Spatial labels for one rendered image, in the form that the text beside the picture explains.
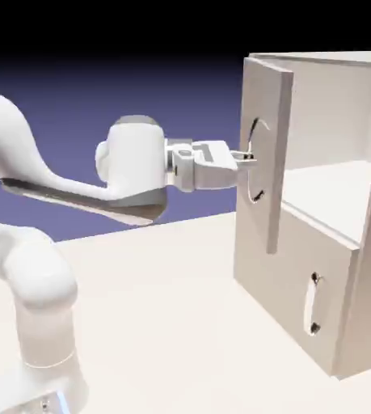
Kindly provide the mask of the pale beige cabinet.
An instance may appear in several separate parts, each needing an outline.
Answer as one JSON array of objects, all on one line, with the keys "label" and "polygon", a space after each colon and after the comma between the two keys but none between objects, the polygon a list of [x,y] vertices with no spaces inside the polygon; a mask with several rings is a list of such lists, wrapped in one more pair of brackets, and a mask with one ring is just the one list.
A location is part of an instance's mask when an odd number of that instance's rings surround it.
[{"label": "pale beige cabinet", "polygon": [[252,53],[293,72],[281,211],[355,243],[336,378],[371,369],[371,51]]}]

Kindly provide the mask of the beige cabinet door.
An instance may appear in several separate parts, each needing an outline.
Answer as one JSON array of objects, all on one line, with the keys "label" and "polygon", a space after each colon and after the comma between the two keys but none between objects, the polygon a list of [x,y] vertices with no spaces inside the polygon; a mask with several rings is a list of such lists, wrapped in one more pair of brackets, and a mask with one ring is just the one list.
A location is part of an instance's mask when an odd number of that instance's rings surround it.
[{"label": "beige cabinet door", "polygon": [[[358,246],[293,209],[281,211],[277,253],[254,274],[235,277],[329,375],[335,374],[344,295]],[[315,336],[303,329],[303,308],[312,272],[323,278],[318,296],[321,325]]]},{"label": "beige cabinet door", "polygon": [[234,276],[251,275],[268,266],[277,253],[285,162],[292,107],[293,72],[258,58],[243,65],[240,150],[248,151],[252,121],[258,116],[269,130],[255,131],[255,152],[264,164],[261,200],[252,204],[247,194],[247,173],[238,177],[235,218]]}]

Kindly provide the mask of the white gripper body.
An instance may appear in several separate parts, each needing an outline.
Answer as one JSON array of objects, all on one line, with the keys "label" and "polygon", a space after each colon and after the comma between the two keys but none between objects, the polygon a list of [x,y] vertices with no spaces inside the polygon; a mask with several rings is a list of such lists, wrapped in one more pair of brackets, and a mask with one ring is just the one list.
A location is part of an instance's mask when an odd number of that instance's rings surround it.
[{"label": "white gripper body", "polygon": [[218,190],[236,186],[238,167],[226,142],[193,142],[192,150],[195,189]]}]

